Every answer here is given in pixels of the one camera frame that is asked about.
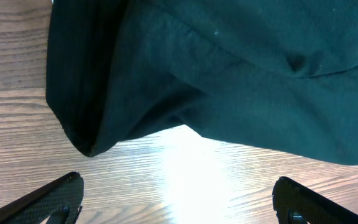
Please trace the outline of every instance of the garment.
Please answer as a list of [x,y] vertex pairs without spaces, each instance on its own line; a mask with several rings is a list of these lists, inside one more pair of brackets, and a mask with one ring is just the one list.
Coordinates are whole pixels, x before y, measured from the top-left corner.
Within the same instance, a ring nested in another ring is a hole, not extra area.
[[358,164],[358,0],[55,0],[47,103],[86,156],[186,124]]

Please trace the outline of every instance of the wooden surface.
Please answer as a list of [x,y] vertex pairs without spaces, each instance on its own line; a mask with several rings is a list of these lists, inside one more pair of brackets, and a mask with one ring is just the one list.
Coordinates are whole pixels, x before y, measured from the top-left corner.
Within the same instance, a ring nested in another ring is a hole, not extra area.
[[0,0],[0,207],[75,170],[85,180],[78,223],[277,223],[271,193],[282,175],[358,213],[358,167],[203,139],[184,126],[82,156],[44,98],[50,8]]

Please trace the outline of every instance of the wood plank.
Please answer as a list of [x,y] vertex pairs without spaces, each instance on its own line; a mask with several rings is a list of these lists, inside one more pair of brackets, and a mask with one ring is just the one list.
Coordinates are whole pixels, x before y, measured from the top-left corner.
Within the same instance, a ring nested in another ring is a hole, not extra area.
[[358,166],[204,139],[186,126],[82,156],[45,102],[50,6],[0,0],[0,207],[75,170],[85,180],[78,223],[276,223],[271,193],[282,175],[358,213]]

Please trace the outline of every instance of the wooden table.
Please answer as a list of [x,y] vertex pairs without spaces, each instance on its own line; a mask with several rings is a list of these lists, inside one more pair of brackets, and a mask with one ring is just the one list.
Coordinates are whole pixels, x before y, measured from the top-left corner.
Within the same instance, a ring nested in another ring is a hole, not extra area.
[[277,223],[271,193],[282,175],[358,213],[357,166],[185,126],[82,156],[45,102],[50,10],[50,0],[0,0],[0,207],[75,170],[85,180],[78,223]]

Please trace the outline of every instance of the dark green cloth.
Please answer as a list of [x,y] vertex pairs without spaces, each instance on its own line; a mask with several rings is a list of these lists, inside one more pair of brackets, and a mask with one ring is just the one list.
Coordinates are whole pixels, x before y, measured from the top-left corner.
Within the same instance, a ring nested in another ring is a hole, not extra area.
[[358,164],[358,0],[55,0],[47,102],[86,156],[186,124]]

